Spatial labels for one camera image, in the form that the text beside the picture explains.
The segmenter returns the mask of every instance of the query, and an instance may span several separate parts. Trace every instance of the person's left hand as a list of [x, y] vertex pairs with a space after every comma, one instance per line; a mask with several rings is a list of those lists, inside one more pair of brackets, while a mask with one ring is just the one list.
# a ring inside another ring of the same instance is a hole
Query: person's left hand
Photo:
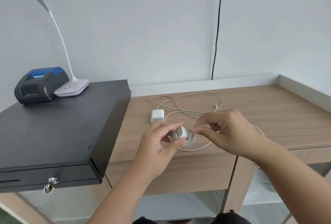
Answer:
[[132, 163], [131, 171], [137, 172], [147, 180], [152, 181], [159, 176], [169, 164], [175, 152], [187, 144], [185, 138], [179, 138], [163, 148], [160, 144], [166, 135], [184, 122], [167, 124], [163, 121], [155, 121], [141, 137], [136, 157]]

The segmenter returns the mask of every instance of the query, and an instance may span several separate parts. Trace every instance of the bunch of keys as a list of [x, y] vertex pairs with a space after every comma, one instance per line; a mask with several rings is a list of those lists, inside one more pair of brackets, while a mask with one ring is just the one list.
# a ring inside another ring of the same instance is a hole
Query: bunch of keys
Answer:
[[49, 178], [48, 184], [44, 187], [44, 193], [50, 193], [53, 197], [55, 197], [56, 194], [54, 185], [58, 182], [59, 180], [57, 178]]

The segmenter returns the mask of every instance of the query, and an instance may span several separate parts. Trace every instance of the fingernail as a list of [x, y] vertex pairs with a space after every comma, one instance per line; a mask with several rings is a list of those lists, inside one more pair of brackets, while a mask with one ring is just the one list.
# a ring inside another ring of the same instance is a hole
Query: fingernail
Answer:
[[182, 147], [186, 146], [187, 145], [187, 139], [186, 138], [182, 138], [180, 140], [180, 144], [182, 145]]

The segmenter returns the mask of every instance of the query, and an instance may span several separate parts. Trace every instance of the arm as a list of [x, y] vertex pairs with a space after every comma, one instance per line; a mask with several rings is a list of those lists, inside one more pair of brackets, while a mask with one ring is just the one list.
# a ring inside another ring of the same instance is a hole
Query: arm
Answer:
[[164, 149], [160, 145], [169, 131], [181, 125], [183, 122], [166, 124], [156, 121], [150, 126], [141, 138], [129, 172], [114, 186], [88, 224], [133, 222], [137, 205], [147, 186], [164, 171], [177, 149], [187, 144], [186, 139], [180, 138]]
[[[210, 128], [201, 126], [206, 123]], [[193, 132], [256, 163], [298, 224], [331, 223], [331, 184], [289, 151], [262, 136], [239, 111], [205, 113]]]

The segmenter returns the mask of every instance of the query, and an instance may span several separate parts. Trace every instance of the person's left arm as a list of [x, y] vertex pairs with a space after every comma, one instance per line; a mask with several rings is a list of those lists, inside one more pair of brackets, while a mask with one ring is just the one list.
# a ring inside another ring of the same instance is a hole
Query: person's left arm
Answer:
[[184, 138], [171, 142], [162, 148], [160, 141], [183, 125], [183, 122], [166, 124], [157, 120], [141, 137], [141, 142], [132, 166], [111, 190], [88, 224], [128, 224], [133, 222], [134, 214], [141, 197], [151, 181], [167, 167], [178, 148], [187, 144]]

